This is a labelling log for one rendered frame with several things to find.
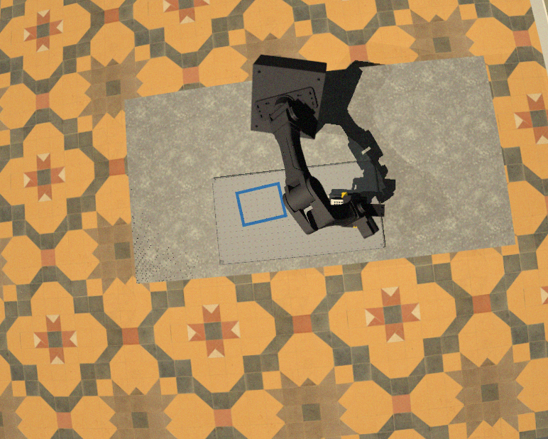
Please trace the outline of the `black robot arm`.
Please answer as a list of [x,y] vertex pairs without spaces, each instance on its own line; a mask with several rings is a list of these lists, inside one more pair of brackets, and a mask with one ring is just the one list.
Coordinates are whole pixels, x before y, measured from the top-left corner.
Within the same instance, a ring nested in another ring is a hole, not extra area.
[[[379,231],[372,216],[384,217],[385,205],[365,204],[365,200],[331,205],[322,184],[311,176],[307,168],[300,143],[302,128],[299,112],[317,107],[313,88],[306,87],[261,99],[254,105],[259,119],[269,120],[272,134],[279,144],[285,166],[283,202],[304,233],[311,234],[334,225],[344,227],[351,223],[364,239]],[[304,209],[309,206],[312,209],[306,217]]]

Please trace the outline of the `blue tape rectangle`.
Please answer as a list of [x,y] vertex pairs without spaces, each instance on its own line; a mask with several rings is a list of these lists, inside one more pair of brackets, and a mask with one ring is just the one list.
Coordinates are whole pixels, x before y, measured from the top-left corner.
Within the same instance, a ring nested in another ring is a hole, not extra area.
[[[263,189],[263,188],[269,188],[269,187],[273,187],[273,186],[276,186],[276,185],[278,186],[278,192],[279,192],[279,195],[280,195],[280,201],[281,201],[281,204],[282,204],[282,208],[283,208],[283,213],[284,213],[284,214],[283,214],[283,215],[276,216],[276,217],[270,217],[270,218],[267,218],[267,219],[261,219],[261,220],[255,221],[255,222],[245,223],[245,222],[244,222],[244,218],[243,218],[243,212],[242,212],[242,209],[241,209],[241,203],[240,203],[240,199],[239,199],[239,194],[248,193],[248,192],[251,192],[251,191],[254,191],[254,190],[260,190],[260,189]],[[242,226],[243,226],[243,227],[246,227],[246,226],[249,226],[249,225],[253,225],[253,224],[258,224],[258,223],[262,223],[262,222],[267,222],[267,221],[277,220],[277,219],[280,219],[280,218],[287,217],[285,205],[284,205],[284,202],[283,202],[283,194],[282,194],[282,190],[281,190],[281,187],[280,187],[280,182],[271,183],[271,184],[268,184],[268,185],[263,185],[263,186],[259,186],[259,187],[251,188],[251,189],[247,189],[247,190],[242,190],[242,191],[238,191],[238,192],[235,192],[235,193],[236,193],[236,199],[237,199],[237,203],[238,203],[238,206],[239,206],[239,212],[240,212],[241,222],[242,222]]]

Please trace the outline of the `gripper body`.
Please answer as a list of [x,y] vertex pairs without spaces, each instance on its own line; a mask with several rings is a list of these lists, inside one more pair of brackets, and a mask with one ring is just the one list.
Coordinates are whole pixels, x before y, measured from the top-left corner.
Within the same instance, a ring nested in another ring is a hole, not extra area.
[[[354,196],[353,196],[354,195]],[[361,200],[361,194],[360,193],[348,193],[348,195],[343,196],[343,204],[348,203],[351,200]],[[353,224],[349,224],[345,227],[354,227]]]

